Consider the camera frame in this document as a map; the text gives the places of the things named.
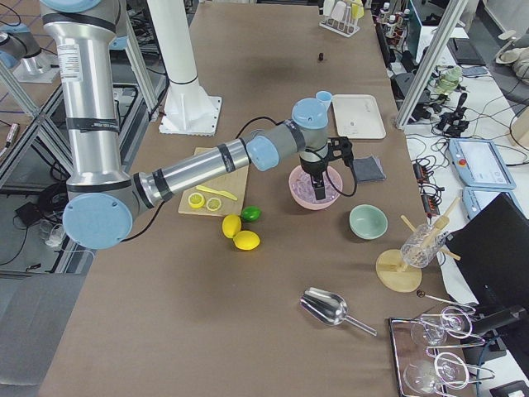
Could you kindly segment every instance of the yellow lemon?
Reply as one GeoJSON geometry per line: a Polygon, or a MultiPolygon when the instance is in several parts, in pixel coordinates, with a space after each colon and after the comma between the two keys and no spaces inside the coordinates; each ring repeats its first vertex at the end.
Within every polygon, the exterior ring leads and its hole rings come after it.
{"type": "Polygon", "coordinates": [[[243,230],[233,237],[233,242],[240,250],[249,251],[256,248],[261,243],[261,239],[255,233],[249,230],[243,230]]]}
{"type": "Polygon", "coordinates": [[[218,197],[211,197],[206,202],[206,208],[210,211],[218,211],[222,207],[222,200],[218,197]]]}
{"type": "Polygon", "coordinates": [[[206,203],[206,199],[202,193],[191,193],[188,197],[188,204],[191,208],[201,208],[206,203]]]}
{"type": "Polygon", "coordinates": [[[222,233],[228,238],[233,238],[241,231],[241,218],[234,213],[224,217],[222,220],[222,233]]]}

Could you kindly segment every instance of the white tray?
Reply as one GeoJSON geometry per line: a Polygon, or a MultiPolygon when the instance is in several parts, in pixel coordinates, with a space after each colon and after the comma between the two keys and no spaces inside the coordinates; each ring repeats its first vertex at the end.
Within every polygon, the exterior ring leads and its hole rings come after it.
{"type": "Polygon", "coordinates": [[[333,95],[332,108],[338,136],[350,139],[382,139],[386,136],[377,100],[373,95],[333,95]]]}

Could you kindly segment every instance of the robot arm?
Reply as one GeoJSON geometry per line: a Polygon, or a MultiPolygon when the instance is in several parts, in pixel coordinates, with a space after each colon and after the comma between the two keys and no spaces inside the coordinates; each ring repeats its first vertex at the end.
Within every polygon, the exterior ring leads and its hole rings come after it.
{"type": "MultiPolygon", "coordinates": [[[[122,18],[127,18],[123,1],[41,0],[41,11],[44,28],[57,44],[74,159],[63,224],[78,244],[92,249],[114,246],[130,233],[134,219],[144,211],[250,162],[267,170],[301,153],[312,184],[322,187],[322,173],[329,161],[328,120],[326,105],[315,98],[299,101],[292,119],[271,130],[131,178],[120,160],[108,52],[122,18]]],[[[320,189],[317,198],[323,197],[320,189]]]]}

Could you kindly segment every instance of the lemon half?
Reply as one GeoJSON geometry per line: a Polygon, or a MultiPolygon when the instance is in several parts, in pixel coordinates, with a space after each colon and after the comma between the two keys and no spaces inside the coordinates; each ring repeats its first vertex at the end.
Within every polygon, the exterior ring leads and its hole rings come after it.
{"type": "Polygon", "coordinates": [[[222,200],[220,200],[218,197],[211,197],[206,202],[206,208],[210,211],[218,211],[222,207],[222,200]]]}
{"type": "Polygon", "coordinates": [[[188,197],[188,204],[191,208],[201,208],[206,203],[204,195],[199,192],[191,193],[188,197]]]}

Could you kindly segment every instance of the green lime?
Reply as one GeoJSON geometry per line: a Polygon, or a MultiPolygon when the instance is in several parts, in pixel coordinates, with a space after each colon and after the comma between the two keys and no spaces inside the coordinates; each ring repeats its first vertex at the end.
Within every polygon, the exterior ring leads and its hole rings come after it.
{"type": "Polygon", "coordinates": [[[249,207],[244,208],[241,212],[241,218],[244,222],[256,221],[260,216],[261,210],[255,205],[250,205],[249,207]]]}

